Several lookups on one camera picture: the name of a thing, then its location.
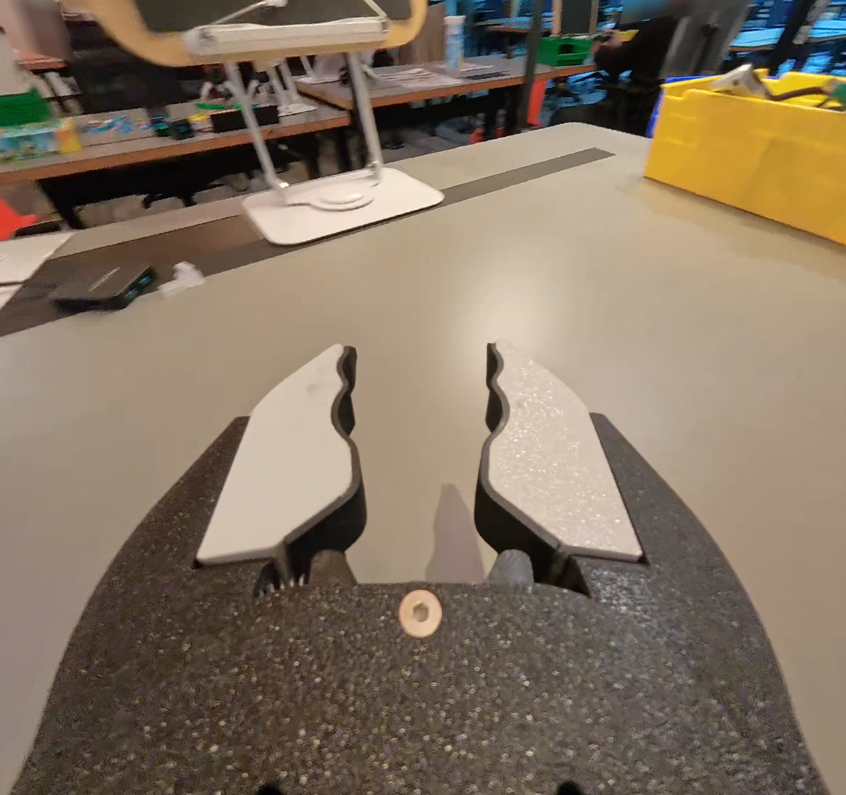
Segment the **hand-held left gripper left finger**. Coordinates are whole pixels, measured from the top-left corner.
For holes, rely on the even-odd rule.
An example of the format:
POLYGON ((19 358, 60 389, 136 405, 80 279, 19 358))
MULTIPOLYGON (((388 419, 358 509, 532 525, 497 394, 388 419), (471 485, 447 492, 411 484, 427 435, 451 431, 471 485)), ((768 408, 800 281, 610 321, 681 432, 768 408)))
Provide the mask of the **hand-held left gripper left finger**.
POLYGON ((273 387, 249 415, 196 552, 202 567, 271 561, 280 578, 344 553, 366 524, 352 394, 354 346, 335 344, 273 387))

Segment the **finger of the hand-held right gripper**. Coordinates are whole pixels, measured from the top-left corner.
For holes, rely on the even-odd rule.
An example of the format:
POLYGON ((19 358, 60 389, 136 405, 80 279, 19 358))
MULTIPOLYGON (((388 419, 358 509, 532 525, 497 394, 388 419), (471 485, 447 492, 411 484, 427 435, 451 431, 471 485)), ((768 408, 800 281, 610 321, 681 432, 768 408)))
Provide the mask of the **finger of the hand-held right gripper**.
POLYGON ((746 98, 772 100, 772 91, 752 64, 743 64, 711 81, 711 91, 746 98))

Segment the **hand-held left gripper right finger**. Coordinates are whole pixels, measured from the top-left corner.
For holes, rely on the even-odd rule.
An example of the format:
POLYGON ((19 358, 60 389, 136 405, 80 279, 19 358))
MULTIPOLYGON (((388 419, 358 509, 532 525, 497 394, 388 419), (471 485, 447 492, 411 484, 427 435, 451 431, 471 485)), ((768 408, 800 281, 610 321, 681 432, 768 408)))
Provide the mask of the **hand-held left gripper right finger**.
POLYGON ((474 501, 497 558, 534 583, 584 587, 580 559, 644 562, 593 416, 574 390, 505 340, 486 347, 488 436, 474 501))

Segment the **yellow plastic storage bin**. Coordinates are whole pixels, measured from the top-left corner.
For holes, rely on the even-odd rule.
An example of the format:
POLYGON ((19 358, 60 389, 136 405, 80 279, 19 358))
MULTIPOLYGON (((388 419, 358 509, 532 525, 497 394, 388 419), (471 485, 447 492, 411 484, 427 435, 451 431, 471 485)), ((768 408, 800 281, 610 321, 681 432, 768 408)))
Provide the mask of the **yellow plastic storage bin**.
MULTIPOLYGON (((757 71, 773 93, 836 77, 757 71)), ((845 112, 714 93, 714 77, 662 85, 645 177, 843 245, 845 112)))

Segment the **green plastic bin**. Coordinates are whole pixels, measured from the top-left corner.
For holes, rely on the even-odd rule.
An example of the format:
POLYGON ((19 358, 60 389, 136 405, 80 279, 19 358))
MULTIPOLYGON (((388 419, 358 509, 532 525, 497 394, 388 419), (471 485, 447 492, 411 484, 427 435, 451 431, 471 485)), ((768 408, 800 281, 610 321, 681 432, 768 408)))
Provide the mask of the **green plastic bin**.
POLYGON ((0 103, 2 129, 48 123, 53 118, 50 105, 35 88, 22 93, 2 94, 0 103))
POLYGON ((589 35, 542 37, 537 45, 535 62, 553 68, 580 66, 590 57, 594 42, 589 35))

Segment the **small white object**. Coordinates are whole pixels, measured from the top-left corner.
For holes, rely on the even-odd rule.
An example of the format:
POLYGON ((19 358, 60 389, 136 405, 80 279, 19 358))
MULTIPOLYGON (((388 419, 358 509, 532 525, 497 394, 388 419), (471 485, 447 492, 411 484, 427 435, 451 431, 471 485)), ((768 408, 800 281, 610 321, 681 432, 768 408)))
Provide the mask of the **small white object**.
POLYGON ((162 283, 157 291, 165 297, 172 297, 177 293, 201 286, 206 277, 200 269, 189 262, 180 262, 174 265, 174 276, 169 282, 162 283))

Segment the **small black box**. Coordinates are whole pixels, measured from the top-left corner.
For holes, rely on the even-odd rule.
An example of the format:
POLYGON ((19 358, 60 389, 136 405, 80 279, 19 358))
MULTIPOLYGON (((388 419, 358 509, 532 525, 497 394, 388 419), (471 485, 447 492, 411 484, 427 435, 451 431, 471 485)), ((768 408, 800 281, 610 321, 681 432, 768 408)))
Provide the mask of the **small black box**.
POLYGON ((56 286, 48 303, 66 314, 113 312, 126 309, 140 296, 158 286, 155 269, 120 265, 108 270, 79 273, 56 286))

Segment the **brown paper bag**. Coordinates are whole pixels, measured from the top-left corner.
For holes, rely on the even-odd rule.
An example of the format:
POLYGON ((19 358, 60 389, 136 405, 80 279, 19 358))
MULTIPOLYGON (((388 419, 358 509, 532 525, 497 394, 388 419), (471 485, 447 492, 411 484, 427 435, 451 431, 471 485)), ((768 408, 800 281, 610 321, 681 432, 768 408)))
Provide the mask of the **brown paper bag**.
POLYGON ((410 62, 412 64, 443 61, 445 53, 444 20, 446 16, 446 2, 443 0, 427 7, 427 15, 419 34, 409 45, 410 62))

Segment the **printed paper sheets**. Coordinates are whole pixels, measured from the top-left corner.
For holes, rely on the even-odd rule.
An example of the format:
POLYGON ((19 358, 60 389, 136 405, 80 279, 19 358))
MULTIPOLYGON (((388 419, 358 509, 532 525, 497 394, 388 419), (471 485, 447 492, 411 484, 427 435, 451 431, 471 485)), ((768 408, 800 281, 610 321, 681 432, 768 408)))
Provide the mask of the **printed paper sheets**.
POLYGON ((495 78, 508 78, 507 71, 485 68, 479 64, 467 64, 469 69, 462 69, 457 74, 443 70, 430 70, 424 67, 410 67, 398 71, 365 71, 378 89, 421 91, 458 87, 468 82, 488 81, 495 78))

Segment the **white paper sheet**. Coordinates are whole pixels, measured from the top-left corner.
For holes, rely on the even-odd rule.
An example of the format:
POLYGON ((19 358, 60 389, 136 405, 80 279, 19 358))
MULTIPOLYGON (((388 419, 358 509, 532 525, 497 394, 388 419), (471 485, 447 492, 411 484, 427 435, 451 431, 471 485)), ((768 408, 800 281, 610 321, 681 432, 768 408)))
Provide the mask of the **white paper sheet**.
POLYGON ((1 241, 1 308, 72 236, 57 231, 1 241))

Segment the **black box on workbench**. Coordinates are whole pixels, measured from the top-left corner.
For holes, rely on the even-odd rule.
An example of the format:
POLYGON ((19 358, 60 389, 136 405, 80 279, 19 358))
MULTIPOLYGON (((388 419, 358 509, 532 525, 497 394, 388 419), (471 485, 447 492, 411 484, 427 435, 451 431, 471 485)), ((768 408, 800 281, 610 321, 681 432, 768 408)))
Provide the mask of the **black box on workbench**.
MULTIPOLYGON (((255 105, 252 111, 256 123, 259 126, 270 126, 280 123, 278 107, 274 104, 255 105)), ((208 113, 208 119, 212 126, 212 131, 215 134, 228 134, 248 128, 244 113, 239 107, 212 110, 208 113)))

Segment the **grey topped workbench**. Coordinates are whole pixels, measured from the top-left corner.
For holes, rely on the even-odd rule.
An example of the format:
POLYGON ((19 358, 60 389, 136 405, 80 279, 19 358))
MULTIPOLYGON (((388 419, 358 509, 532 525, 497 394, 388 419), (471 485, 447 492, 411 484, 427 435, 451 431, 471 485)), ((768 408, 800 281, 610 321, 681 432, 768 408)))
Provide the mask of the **grey topped workbench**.
MULTIPOLYGON (((278 168, 299 165, 309 180, 321 174, 323 142, 345 154, 351 124, 349 113, 319 104, 314 111, 264 126, 262 133, 278 168)), ((125 198, 140 201, 142 208, 174 199, 190 207, 200 194, 222 186, 237 195, 266 187, 245 130, 180 140, 139 137, 2 163, 2 202, 37 220, 59 218, 73 230, 87 227, 81 208, 125 198)))

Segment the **red orange object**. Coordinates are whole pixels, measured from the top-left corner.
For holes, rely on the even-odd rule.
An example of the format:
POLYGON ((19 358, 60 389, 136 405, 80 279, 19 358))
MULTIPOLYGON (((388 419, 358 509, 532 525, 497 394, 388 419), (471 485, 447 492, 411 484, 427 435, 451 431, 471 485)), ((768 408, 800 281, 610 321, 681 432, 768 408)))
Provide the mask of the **red orange object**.
POLYGON ((0 200, 0 239, 5 241, 15 236, 17 231, 37 224, 37 215, 21 215, 2 197, 0 200))

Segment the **colourful printed box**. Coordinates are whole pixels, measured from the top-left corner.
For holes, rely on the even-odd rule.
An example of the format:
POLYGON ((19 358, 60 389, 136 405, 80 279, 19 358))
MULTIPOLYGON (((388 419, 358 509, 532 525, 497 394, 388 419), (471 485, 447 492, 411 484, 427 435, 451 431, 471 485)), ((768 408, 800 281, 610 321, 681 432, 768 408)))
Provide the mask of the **colourful printed box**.
POLYGON ((68 155, 81 149, 79 134, 71 119, 1 129, 3 163, 68 155))

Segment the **black metal post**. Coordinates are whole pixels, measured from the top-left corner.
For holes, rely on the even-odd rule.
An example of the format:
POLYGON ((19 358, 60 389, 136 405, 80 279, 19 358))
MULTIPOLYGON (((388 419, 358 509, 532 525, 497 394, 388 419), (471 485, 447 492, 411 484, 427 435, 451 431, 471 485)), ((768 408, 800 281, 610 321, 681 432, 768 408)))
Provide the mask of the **black metal post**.
POLYGON ((534 0, 533 14, 528 35, 527 54, 523 74, 523 84, 520 96, 519 107, 519 128, 521 131, 529 126, 531 96, 534 86, 534 74, 537 61, 537 52, 542 37, 543 29, 543 5, 545 0, 534 0))

